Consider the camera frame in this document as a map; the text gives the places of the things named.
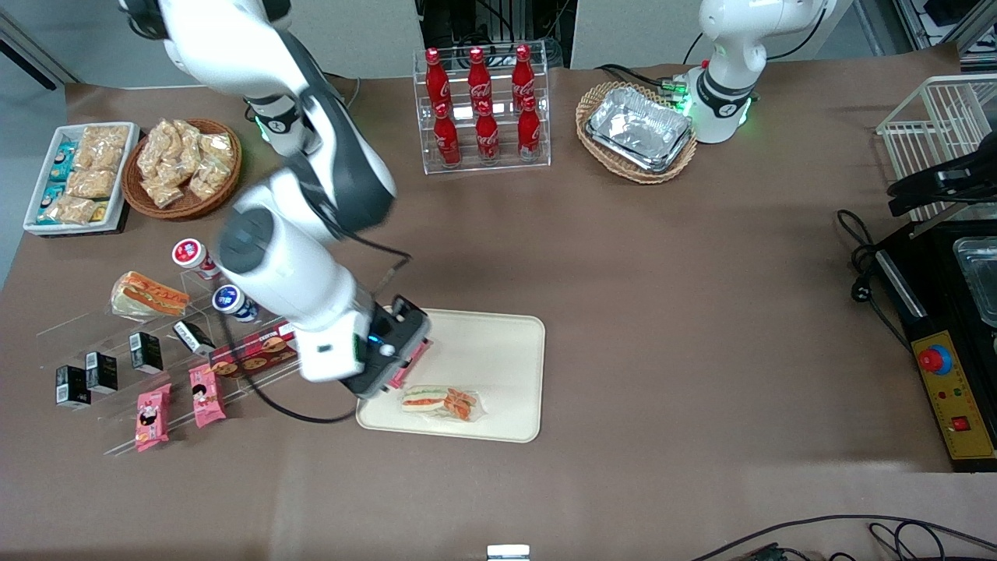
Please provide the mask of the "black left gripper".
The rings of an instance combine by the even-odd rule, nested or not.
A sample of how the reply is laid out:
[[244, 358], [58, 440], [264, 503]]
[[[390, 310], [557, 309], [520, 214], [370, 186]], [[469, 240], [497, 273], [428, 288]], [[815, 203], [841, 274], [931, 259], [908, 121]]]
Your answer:
[[908, 175], [888, 188], [888, 196], [894, 217], [933, 203], [994, 203], [995, 153], [974, 152]]

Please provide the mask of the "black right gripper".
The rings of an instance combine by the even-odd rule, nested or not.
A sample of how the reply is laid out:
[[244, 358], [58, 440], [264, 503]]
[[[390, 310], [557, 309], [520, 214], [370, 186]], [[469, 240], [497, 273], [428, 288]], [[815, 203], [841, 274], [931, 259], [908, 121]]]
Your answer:
[[395, 297], [388, 308], [374, 311], [361, 345], [362, 369], [343, 380], [355, 397], [374, 398], [394, 390], [428, 344], [431, 320], [409, 298]]

